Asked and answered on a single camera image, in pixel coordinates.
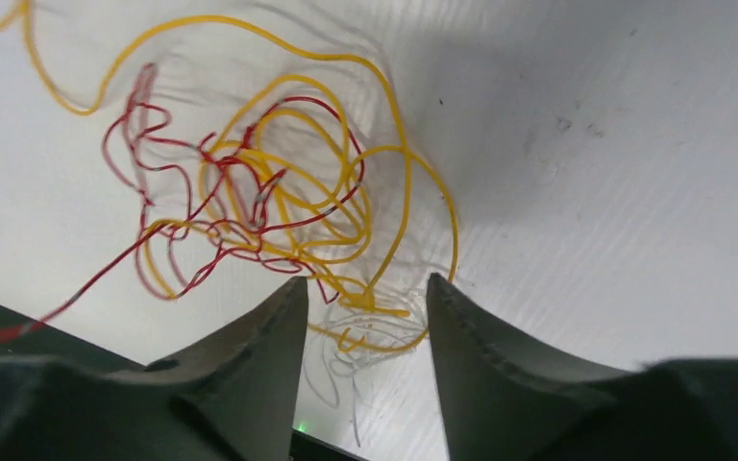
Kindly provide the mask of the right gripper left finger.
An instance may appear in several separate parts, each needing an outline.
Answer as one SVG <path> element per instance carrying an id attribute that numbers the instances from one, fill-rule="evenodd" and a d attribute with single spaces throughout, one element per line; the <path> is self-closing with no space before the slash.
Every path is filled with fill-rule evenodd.
<path id="1" fill-rule="evenodd" d="M 0 460 L 284 460 L 307 313 L 296 278 L 145 371 L 0 355 Z"/>

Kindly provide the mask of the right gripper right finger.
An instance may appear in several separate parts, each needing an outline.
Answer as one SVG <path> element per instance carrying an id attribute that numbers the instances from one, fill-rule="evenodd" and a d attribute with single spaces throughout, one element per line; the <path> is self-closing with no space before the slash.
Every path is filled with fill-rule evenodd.
<path id="1" fill-rule="evenodd" d="M 437 274 L 426 305 L 454 460 L 738 460 L 738 358 L 612 368 L 499 319 Z"/>

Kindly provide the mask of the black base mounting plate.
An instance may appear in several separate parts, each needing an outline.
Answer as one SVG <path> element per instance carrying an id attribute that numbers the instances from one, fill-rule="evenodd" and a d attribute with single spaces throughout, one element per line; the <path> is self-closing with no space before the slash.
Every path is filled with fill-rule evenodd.
<path id="1" fill-rule="evenodd" d="M 0 305 L 0 328 L 30 321 L 29 317 Z M 45 327 L 32 335 L 0 344 L 0 355 L 54 355 L 100 373 L 147 369 L 145 365 L 54 327 Z M 293 428 L 288 458 L 359 460 L 361 457 L 307 434 L 306 426 L 299 423 Z"/>

